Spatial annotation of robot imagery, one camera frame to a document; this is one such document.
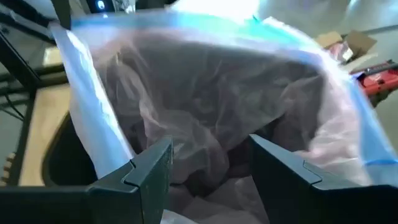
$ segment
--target red object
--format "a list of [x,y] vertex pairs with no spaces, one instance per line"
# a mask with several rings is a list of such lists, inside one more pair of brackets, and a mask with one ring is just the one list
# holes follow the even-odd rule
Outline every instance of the red object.
[[[381,66],[388,65],[390,63],[392,62],[386,62],[380,65],[375,65],[367,69],[379,68]],[[358,72],[360,72],[360,70],[351,72],[351,74],[355,74]],[[398,70],[390,69],[383,72],[379,72],[373,75],[366,76],[362,80],[358,80],[358,82],[368,96],[378,94],[379,92],[384,90],[394,91],[398,89]]]

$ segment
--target trash bag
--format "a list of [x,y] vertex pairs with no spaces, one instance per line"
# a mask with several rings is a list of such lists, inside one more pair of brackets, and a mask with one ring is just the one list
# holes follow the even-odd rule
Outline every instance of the trash bag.
[[[395,158],[348,74],[279,22],[155,10],[95,15],[75,20],[72,31],[51,30],[72,89],[76,133],[99,178],[165,134],[174,140],[171,183],[188,187],[191,208],[212,203],[223,184],[249,192],[242,141],[251,133],[361,185],[379,184],[369,174],[383,172],[364,167],[364,133],[384,148],[372,159]],[[237,175],[243,179],[225,182]],[[210,190],[193,194],[197,185]],[[255,196],[241,195],[235,207],[217,200],[227,207],[217,214],[178,213],[200,223],[264,222]]]

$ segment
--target cardboard box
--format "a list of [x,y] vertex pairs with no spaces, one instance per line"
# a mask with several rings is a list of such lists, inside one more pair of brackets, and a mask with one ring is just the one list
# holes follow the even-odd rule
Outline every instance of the cardboard box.
[[352,54],[351,52],[345,52],[345,57],[348,58],[350,56],[350,59],[348,60],[348,63],[342,67],[349,68],[349,72],[358,68],[370,58],[377,57],[377,54],[367,55],[368,50],[372,48],[377,41],[356,30],[352,30],[347,34],[347,36],[345,36],[345,38],[342,38],[342,36],[336,31],[320,34],[315,38],[315,41],[324,49],[328,49],[333,44],[346,42],[349,49],[351,49]]

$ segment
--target wooden surface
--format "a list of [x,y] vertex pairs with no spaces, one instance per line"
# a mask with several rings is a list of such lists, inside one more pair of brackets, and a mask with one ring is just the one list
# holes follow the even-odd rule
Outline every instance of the wooden surface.
[[19,185],[44,185],[42,161],[54,134],[69,110],[69,101],[69,85],[37,90]]

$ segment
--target black cable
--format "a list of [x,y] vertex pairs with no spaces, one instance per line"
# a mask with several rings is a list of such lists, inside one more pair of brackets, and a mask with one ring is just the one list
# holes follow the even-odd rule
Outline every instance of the black cable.
[[5,94],[4,97],[6,97],[6,100],[7,100],[8,104],[9,104],[9,106],[21,117],[21,119],[24,119],[24,115],[22,115],[22,113],[19,112],[19,110],[14,106],[14,104],[12,103],[12,101],[10,100],[8,95]]
[[10,116],[13,116],[15,118],[17,118],[18,120],[24,121],[21,117],[19,117],[18,115],[15,115],[14,113],[11,113],[10,111],[4,109],[4,108],[0,108],[0,111],[3,111],[5,113],[7,113]]

